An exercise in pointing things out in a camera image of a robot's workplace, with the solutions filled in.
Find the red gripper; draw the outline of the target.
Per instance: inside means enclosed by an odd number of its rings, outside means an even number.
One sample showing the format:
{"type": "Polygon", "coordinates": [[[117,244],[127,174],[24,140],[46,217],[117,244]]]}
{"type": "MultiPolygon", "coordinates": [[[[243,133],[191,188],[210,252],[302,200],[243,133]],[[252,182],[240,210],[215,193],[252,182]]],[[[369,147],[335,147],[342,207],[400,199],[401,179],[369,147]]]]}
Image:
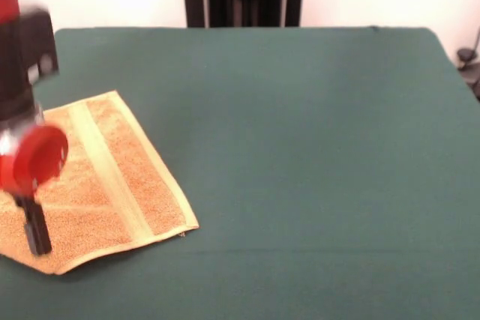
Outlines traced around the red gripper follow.
{"type": "Polygon", "coordinates": [[[15,196],[25,214],[25,234],[34,256],[51,253],[52,244],[42,206],[34,197],[40,185],[59,176],[68,155],[68,139],[60,128],[34,125],[19,138],[1,141],[1,189],[15,196]]]}

